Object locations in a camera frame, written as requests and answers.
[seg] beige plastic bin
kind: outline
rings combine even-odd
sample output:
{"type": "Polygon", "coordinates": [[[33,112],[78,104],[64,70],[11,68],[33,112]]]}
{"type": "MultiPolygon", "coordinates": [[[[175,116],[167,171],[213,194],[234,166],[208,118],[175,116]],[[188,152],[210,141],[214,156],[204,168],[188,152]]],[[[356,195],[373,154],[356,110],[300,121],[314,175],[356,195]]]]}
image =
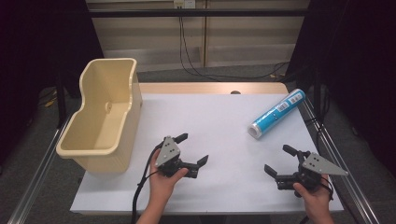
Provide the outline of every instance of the beige plastic bin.
{"type": "Polygon", "coordinates": [[[134,59],[98,59],[79,80],[82,104],[57,147],[86,171],[124,172],[131,159],[142,96],[134,59]]]}

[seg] white tabletop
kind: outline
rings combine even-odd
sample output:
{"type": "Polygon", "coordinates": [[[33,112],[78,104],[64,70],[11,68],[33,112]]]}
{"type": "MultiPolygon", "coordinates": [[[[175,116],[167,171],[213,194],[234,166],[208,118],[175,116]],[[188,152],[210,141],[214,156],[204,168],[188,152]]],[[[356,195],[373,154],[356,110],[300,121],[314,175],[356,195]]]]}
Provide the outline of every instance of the white tabletop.
{"type": "MultiPolygon", "coordinates": [[[[86,173],[71,211],[82,214],[130,214],[137,183],[151,150],[166,135],[188,133],[178,146],[184,162],[209,155],[198,177],[182,178],[165,207],[167,215],[273,214],[304,211],[292,190],[278,190],[264,164],[279,175],[297,171],[298,161],[282,150],[290,145],[317,152],[298,109],[256,140],[248,125],[286,94],[143,94],[143,106],[131,164],[123,174],[86,173]]],[[[343,210],[336,192],[331,211],[343,210]]],[[[149,182],[137,210],[149,200],[149,182]]]]}

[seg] gray floor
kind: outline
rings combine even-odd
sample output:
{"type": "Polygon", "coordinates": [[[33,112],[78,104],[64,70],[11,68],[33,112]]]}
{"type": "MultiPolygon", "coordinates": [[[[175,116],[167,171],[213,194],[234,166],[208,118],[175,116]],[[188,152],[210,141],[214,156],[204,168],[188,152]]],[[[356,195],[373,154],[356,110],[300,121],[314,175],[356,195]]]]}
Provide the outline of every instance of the gray floor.
{"type": "MultiPolygon", "coordinates": [[[[285,67],[277,73],[282,74],[285,67]]],[[[202,74],[223,76],[255,77],[270,74],[273,66],[234,66],[199,69],[202,74]]],[[[183,70],[139,73],[141,82],[174,82],[174,81],[213,81],[202,76],[192,76],[183,70]]],[[[221,81],[276,81],[281,76],[263,78],[216,77],[221,81]]],[[[295,88],[294,83],[287,84],[289,90],[295,88]]],[[[67,97],[70,107],[79,100],[67,97]]],[[[55,135],[58,110],[56,103],[50,107],[43,105],[37,108],[35,117],[23,135],[21,141],[4,164],[0,176],[0,223],[7,223],[19,199],[29,185],[41,159],[45,155],[50,141],[55,135]]],[[[356,133],[352,125],[337,107],[331,102],[330,111],[326,115],[325,126],[332,140],[340,150],[354,178],[361,186],[380,223],[394,223],[396,220],[396,181],[385,167],[374,157],[370,148],[356,133]]],[[[308,130],[315,140],[313,126],[308,130]]],[[[129,223],[127,216],[94,217],[74,214],[69,211],[78,190],[78,179],[84,171],[73,161],[63,160],[55,156],[39,193],[36,195],[25,223],[129,223]]],[[[353,216],[359,223],[364,223],[359,212],[342,181],[335,179],[339,194],[345,199],[346,208],[350,207],[353,216]]],[[[354,223],[353,216],[347,211],[333,214],[336,223],[354,223]]],[[[304,214],[271,215],[271,216],[231,216],[226,223],[299,223],[304,214]]],[[[198,217],[164,217],[162,223],[199,223],[198,217]]]]}

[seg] metal frame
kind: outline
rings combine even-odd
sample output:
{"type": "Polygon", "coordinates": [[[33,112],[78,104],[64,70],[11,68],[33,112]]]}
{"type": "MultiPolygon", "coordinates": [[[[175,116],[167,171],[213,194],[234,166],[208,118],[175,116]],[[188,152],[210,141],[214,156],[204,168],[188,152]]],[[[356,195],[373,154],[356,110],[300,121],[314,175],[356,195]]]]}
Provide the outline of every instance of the metal frame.
{"type": "MultiPolygon", "coordinates": [[[[309,101],[309,99],[306,99],[303,103],[304,109],[308,113],[308,116],[310,119],[314,119],[315,113],[313,111],[313,105],[309,101]]],[[[327,132],[327,129],[325,128],[324,125],[320,125],[317,121],[314,122],[315,129],[317,132],[320,130],[320,140],[322,141],[323,145],[325,146],[327,152],[329,153],[330,157],[332,158],[332,161],[338,165],[339,167],[342,167],[343,169],[347,170],[349,172],[349,175],[347,176],[341,176],[341,179],[343,180],[344,184],[346,185],[346,188],[352,197],[353,201],[355,202],[359,212],[361,213],[361,217],[364,219],[365,223],[379,223],[379,220],[374,214],[374,210],[369,204],[366,196],[364,193],[361,191],[361,188],[359,187],[358,183],[356,182],[355,178],[353,177],[353,174],[350,173],[349,169],[347,168],[347,164],[344,162],[343,158],[341,157],[340,152],[338,151],[337,146],[335,145],[334,141],[330,137],[329,133],[327,132]]]]}
{"type": "Polygon", "coordinates": [[[305,8],[267,9],[90,9],[93,18],[130,17],[305,17],[323,15],[330,10],[308,10],[305,8]]]}
{"type": "Polygon", "coordinates": [[[30,181],[26,191],[23,193],[17,207],[14,209],[14,212],[12,213],[7,224],[22,224],[26,220],[27,216],[29,215],[29,211],[35,201],[35,198],[37,197],[38,192],[43,186],[44,180],[46,179],[47,173],[49,172],[52,161],[55,158],[56,145],[58,144],[59,139],[64,133],[67,123],[71,119],[74,111],[77,111],[78,106],[79,104],[75,102],[75,104],[73,105],[73,110],[65,118],[64,124],[56,130],[55,135],[53,136],[52,141],[49,144],[43,160],[40,162],[40,165],[35,171],[35,175],[30,181]]]}

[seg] wire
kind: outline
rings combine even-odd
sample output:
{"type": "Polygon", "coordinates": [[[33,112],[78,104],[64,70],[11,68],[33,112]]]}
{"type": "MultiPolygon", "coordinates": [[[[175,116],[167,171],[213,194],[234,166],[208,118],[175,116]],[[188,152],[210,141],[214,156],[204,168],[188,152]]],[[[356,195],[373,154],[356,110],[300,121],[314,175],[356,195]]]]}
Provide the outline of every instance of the wire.
{"type": "MultiPolygon", "coordinates": [[[[327,184],[330,186],[330,187],[328,187],[328,186],[326,186],[326,185],[320,183],[320,185],[321,185],[323,188],[325,188],[327,191],[329,191],[329,201],[333,200],[332,195],[334,194],[334,189],[333,189],[333,187],[332,187],[332,183],[330,183],[330,181],[329,181],[328,179],[326,179],[326,178],[323,178],[323,177],[322,177],[321,179],[325,180],[325,181],[327,182],[327,184]]],[[[305,217],[300,221],[300,224],[305,224],[308,220],[309,220],[309,217],[308,217],[308,216],[305,216],[305,217]]]]}
{"type": "Polygon", "coordinates": [[[287,82],[293,81],[297,77],[297,75],[305,72],[307,69],[309,69],[311,67],[309,64],[310,64],[310,62],[308,61],[308,65],[302,66],[297,71],[288,73],[287,76],[282,77],[278,82],[287,83],[287,82]]]}
{"type": "Polygon", "coordinates": [[[140,183],[137,184],[137,189],[136,192],[134,193],[134,200],[132,202],[132,219],[131,223],[135,224],[136,223],[136,218],[137,218],[137,211],[136,211],[136,205],[137,205],[137,198],[139,197],[140,191],[142,190],[143,186],[145,185],[146,181],[151,175],[156,174],[157,172],[154,172],[150,174],[149,176],[146,176],[146,173],[148,172],[149,169],[149,163],[151,162],[152,156],[154,155],[155,151],[160,148],[162,144],[159,144],[156,146],[151,153],[149,154],[148,161],[146,163],[145,171],[143,173],[142,179],[140,180],[140,183]]]}
{"type": "Polygon", "coordinates": [[[179,26],[180,26],[180,62],[181,62],[181,66],[183,67],[183,69],[184,69],[187,73],[189,73],[190,75],[198,76],[198,77],[206,77],[206,78],[209,78],[209,79],[212,79],[212,80],[214,80],[214,81],[219,82],[219,80],[217,80],[217,79],[215,79],[215,78],[213,78],[213,77],[209,77],[208,75],[203,75],[203,74],[199,73],[199,72],[194,68],[194,66],[192,66],[192,63],[191,63],[191,60],[190,60],[190,55],[189,55],[189,52],[187,51],[187,43],[186,43],[186,37],[184,36],[184,25],[183,25],[183,18],[182,18],[182,17],[179,17],[179,18],[178,18],[178,23],[179,23],[179,26]],[[188,58],[188,60],[189,60],[190,66],[191,66],[191,68],[192,68],[197,74],[194,74],[194,73],[190,72],[190,71],[187,70],[187,68],[184,66],[183,58],[182,58],[182,56],[181,56],[181,49],[182,49],[182,46],[183,46],[183,42],[184,42],[184,49],[185,49],[185,51],[186,51],[186,53],[187,53],[187,58],[188,58]]]}
{"type": "Polygon", "coordinates": [[[180,26],[180,27],[179,27],[179,28],[180,28],[180,29],[179,29],[179,30],[180,30],[180,51],[179,51],[180,55],[179,55],[179,56],[180,56],[181,66],[182,66],[183,69],[184,69],[187,73],[189,73],[190,75],[198,76],[198,77],[206,77],[206,78],[209,78],[209,79],[214,80],[214,81],[217,81],[217,82],[220,82],[220,80],[216,79],[215,77],[231,77],[231,78],[241,78],[241,79],[256,79],[256,78],[262,78],[262,77],[269,77],[269,76],[275,74],[276,71],[278,71],[279,69],[281,69],[285,64],[288,64],[288,63],[289,63],[289,62],[277,63],[277,64],[274,65],[274,69],[273,69],[272,72],[270,72],[270,73],[268,73],[268,74],[261,75],[261,76],[256,76],[256,77],[236,77],[236,76],[212,75],[212,74],[206,74],[206,75],[204,75],[204,74],[198,72],[198,71],[194,68],[194,66],[192,65],[192,63],[191,63],[190,54],[189,54],[189,52],[188,52],[188,50],[187,50],[186,37],[185,37],[185,34],[184,34],[184,22],[183,22],[183,18],[182,18],[182,17],[179,17],[179,20],[178,20],[178,21],[179,21],[179,26],[180,26]],[[182,48],[183,48],[183,47],[184,47],[184,49],[185,49],[185,51],[186,51],[186,55],[187,55],[187,59],[188,59],[188,61],[189,61],[190,67],[191,67],[191,69],[192,69],[195,73],[190,72],[190,71],[187,70],[187,68],[184,66],[184,63],[183,63],[183,60],[182,60],[182,54],[181,54],[182,48]]]}
{"type": "MultiPolygon", "coordinates": [[[[318,153],[319,153],[318,135],[321,133],[321,131],[322,131],[322,129],[323,129],[323,126],[324,126],[324,119],[325,119],[326,114],[327,114],[327,113],[329,112],[329,110],[330,110],[330,105],[331,105],[331,100],[330,100],[329,89],[326,87],[326,89],[325,89],[325,94],[324,94],[324,97],[323,97],[323,106],[322,106],[320,115],[319,115],[319,116],[316,116],[316,117],[314,117],[314,118],[312,118],[312,119],[307,119],[307,120],[304,121],[306,125],[310,125],[310,124],[313,123],[313,122],[318,122],[318,123],[319,123],[319,125],[318,125],[318,131],[317,131],[317,139],[316,139],[316,140],[317,140],[316,144],[317,144],[318,153]]],[[[340,200],[342,201],[342,203],[343,203],[343,205],[345,206],[345,208],[346,208],[346,210],[348,211],[348,213],[352,216],[352,218],[354,219],[355,223],[359,223],[358,219],[357,219],[356,216],[353,214],[351,208],[350,208],[349,205],[346,203],[346,200],[345,200],[344,196],[341,194],[340,190],[338,190],[337,185],[336,185],[336,181],[335,181],[334,179],[332,179],[333,184],[331,184],[331,183],[329,182],[329,180],[327,180],[327,179],[325,179],[325,180],[326,180],[326,181],[329,183],[329,185],[332,187],[332,194],[333,194],[333,191],[334,191],[334,190],[336,190],[336,191],[338,192],[338,197],[339,197],[340,200]]],[[[303,219],[300,223],[301,223],[301,224],[306,223],[306,221],[308,221],[308,220],[306,220],[305,222],[303,222],[303,221],[304,221],[304,219],[303,219]]]]}

